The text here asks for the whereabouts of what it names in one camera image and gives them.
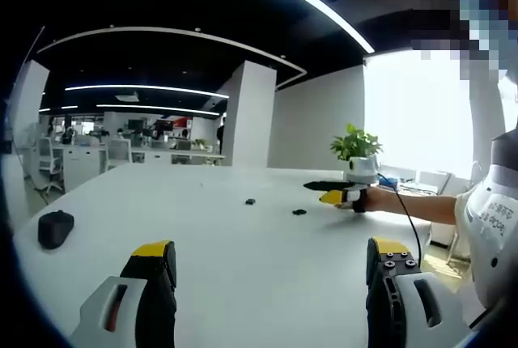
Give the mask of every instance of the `office desk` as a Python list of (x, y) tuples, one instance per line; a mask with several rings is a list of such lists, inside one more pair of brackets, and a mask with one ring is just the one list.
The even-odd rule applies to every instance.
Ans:
[[(66, 145), (66, 144), (56, 144), (53, 147), (55, 151), (63, 151), (63, 150), (74, 150), (74, 149), (88, 149), (92, 151), (106, 151), (106, 146), (77, 146), (77, 145)], [(225, 155), (220, 154), (211, 154), (207, 151), (198, 151), (198, 150), (170, 150), (167, 148), (150, 148), (150, 147), (131, 147), (132, 154), (165, 154), (165, 155), (182, 155), (182, 156), (191, 156), (191, 157), (201, 157), (201, 158), (212, 158), (212, 159), (225, 159)]]
[[(126, 164), (44, 208), (15, 247), (65, 335), (85, 299), (138, 246), (171, 239), (176, 346), (366, 346), (367, 239), (401, 241), (417, 256), (415, 238), (405, 216), (338, 210), (302, 186), (325, 178), (341, 180), (342, 172)], [(75, 227), (60, 248), (43, 251), (37, 219), (59, 209)], [(297, 209), (307, 214), (293, 215)], [(430, 224), (414, 223), (427, 244)]]
[(172, 156), (184, 156), (191, 158), (206, 158), (221, 161), (225, 159), (225, 155), (211, 154), (207, 151), (197, 150), (171, 150), (168, 148), (150, 148), (150, 147), (131, 147), (132, 154), (144, 154), (145, 163), (163, 163), (171, 164)]

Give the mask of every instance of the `potted plant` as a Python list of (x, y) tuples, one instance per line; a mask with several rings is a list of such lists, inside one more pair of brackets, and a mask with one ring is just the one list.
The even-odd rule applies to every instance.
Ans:
[(331, 151), (337, 154), (338, 160), (347, 162), (344, 179), (363, 182), (368, 177), (376, 178), (376, 154), (382, 151), (378, 137), (352, 124), (347, 124), (346, 132), (347, 136), (335, 136), (331, 143)]
[(205, 139), (195, 139), (194, 144), (198, 146), (200, 150), (205, 150), (205, 147), (207, 147), (207, 141)]

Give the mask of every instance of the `office chair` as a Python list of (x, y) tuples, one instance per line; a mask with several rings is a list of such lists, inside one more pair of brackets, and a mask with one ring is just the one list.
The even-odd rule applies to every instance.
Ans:
[(163, 140), (151, 140), (151, 148), (165, 150), (167, 148), (167, 145)]
[[(182, 151), (190, 151), (192, 146), (192, 142), (187, 139), (177, 139), (176, 140), (176, 146), (175, 150), (182, 150)], [(172, 163), (173, 164), (191, 164), (191, 157), (188, 155), (173, 155), (172, 156)]]
[(106, 145), (105, 170), (110, 170), (125, 163), (132, 163), (131, 141), (129, 139), (112, 139)]
[(53, 176), (62, 172), (62, 161), (60, 158), (54, 157), (50, 138), (38, 139), (38, 169), (49, 172), (49, 183), (46, 189), (47, 194), (49, 194), (50, 188), (63, 191), (60, 181), (52, 180)]

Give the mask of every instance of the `white chair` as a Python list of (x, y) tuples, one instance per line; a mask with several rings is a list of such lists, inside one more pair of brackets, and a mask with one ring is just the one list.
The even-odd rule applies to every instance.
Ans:
[(166, 150), (168, 147), (163, 140), (151, 140), (151, 148), (155, 150)]
[(132, 163), (131, 141), (129, 139), (112, 139), (106, 145), (106, 166), (110, 170), (125, 163)]
[(53, 180), (53, 176), (57, 176), (62, 172), (61, 158), (55, 158), (52, 150), (50, 138), (38, 139), (38, 169), (49, 172), (49, 183), (47, 184), (46, 193), (49, 194), (50, 188), (63, 191), (60, 180)]

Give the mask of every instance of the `black ceiling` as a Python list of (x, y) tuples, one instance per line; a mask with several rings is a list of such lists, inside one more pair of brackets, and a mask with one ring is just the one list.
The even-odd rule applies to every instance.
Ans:
[[(79, 105), (77, 111), (99, 112), (96, 104), (116, 104), (116, 94), (132, 92), (120, 89), (64, 92), (69, 86), (126, 83), (217, 91), (245, 60), (276, 69), (278, 83), (297, 74), (280, 62), (235, 46), (156, 32), (86, 36), (36, 53), (66, 36), (111, 26), (189, 31), (200, 28), (205, 34), (276, 56), (285, 55), (287, 61), (308, 71), (302, 79), (358, 65), (364, 55), (363, 49), (344, 32), (335, 32), (309, 44), (298, 43), (288, 36), (296, 23), (316, 11), (302, 0), (26, 0), (24, 5), (13, 4), (10, 9), (15, 17), (31, 13), (30, 24), (22, 23), (11, 29), (13, 39), (19, 40), (20, 45), (29, 45), (38, 26), (45, 25), (32, 55), (51, 70), (42, 108)], [(421, 25), (425, 32), (433, 32), (435, 23), (443, 27), (448, 16), (448, 12), (440, 11), (425, 19), (421, 18), (425, 14), (415, 14), (410, 11), (387, 15), (356, 27), (379, 51), (408, 45), (410, 30), (416, 25)], [(140, 105), (191, 109), (200, 109), (208, 99), (157, 91), (140, 91), (139, 97)], [(215, 110), (222, 112), (224, 107), (223, 102)]]

